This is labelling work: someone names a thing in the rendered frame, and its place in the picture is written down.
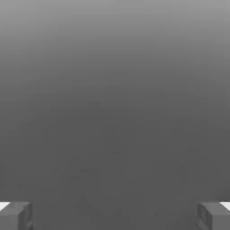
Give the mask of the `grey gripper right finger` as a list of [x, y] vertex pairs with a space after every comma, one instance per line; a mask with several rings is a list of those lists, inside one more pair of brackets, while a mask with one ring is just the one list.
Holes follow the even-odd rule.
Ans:
[[200, 230], [230, 230], [230, 202], [199, 202], [197, 217]]

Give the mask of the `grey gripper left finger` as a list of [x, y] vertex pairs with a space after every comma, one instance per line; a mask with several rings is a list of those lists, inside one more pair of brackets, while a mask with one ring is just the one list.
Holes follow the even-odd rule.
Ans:
[[34, 230], [33, 203], [0, 201], [0, 230]]

